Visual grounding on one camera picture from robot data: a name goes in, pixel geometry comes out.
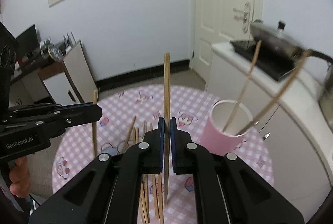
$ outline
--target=wall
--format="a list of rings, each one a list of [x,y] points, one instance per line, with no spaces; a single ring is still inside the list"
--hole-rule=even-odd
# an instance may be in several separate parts
[[[262,19],[277,26],[286,22],[286,32],[306,48],[333,56],[333,0],[264,0]],[[319,81],[326,75],[327,64],[310,58],[306,69]]]
[[[0,0],[3,23],[14,35],[35,23],[41,38],[72,31],[84,44],[94,79],[190,57],[193,0]]]

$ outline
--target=pan handle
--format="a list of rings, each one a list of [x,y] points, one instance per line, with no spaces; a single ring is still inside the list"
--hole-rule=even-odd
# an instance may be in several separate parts
[[[310,57],[316,57],[316,58],[319,58],[319,59],[323,59],[323,60],[327,61],[328,63],[333,64],[333,58],[330,57],[329,55],[326,55],[326,54],[324,54],[322,52],[319,52],[317,50],[311,50],[311,51],[312,52],[311,52]]]

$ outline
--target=pink checkered tablecloth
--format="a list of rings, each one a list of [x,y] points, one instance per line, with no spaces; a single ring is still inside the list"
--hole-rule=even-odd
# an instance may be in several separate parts
[[[171,117],[176,117],[178,129],[189,132],[192,141],[200,144],[208,114],[220,99],[215,95],[194,88],[171,86]],[[139,128],[140,141],[143,137],[143,121],[157,128],[163,116],[164,87],[150,85],[117,93],[98,102],[103,116],[97,124],[97,143],[101,153],[118,154],[124,145],[133,116],[137,116],[135,127]],[[55,193],[93,160],[91,124],[67,130],[56,153],[52,167],[52,188]],[[243,161],[251,166],[271,185],[274,184],[272,160],[262,138],[255,128],[250,129],[242,143],[234,150]],[[175,175],[170,160],[169,205],[164,207],[164,223],[196,223],[193,177]],[[155,220],[152,178],[149,176],[150,222]]]

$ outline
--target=human hand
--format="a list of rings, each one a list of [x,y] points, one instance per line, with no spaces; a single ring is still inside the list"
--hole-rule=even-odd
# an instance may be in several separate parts
[[[9,172],[9,179],[12,181],[10,192],[18,198],[28,197],[31,187],[28,159],[26,156],[18,158],[15,164]]]

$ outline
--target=door handle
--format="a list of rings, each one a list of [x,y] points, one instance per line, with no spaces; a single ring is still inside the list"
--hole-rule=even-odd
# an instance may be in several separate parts
[[[72,94],[71,91],[68,91],[68,95],[71,98],[71,100],[76,103],[75,97],[74,97],[74,95]]]
[[[263,140],[266,140],[269,136],[270,136],[270,133],[267,133],[266,135],[264,135]]]
[[[244,34],[246,34],[249,31],[249,25],[250,25],[250,14],[251,14],[250,2],[247,2],[245,4],[244,10],[239,10],[239,9],[233,8],[233,12],[243,15],[242,17],[234,16],[234,19],[236,19],[237,21],[243,20],[242,31]]]

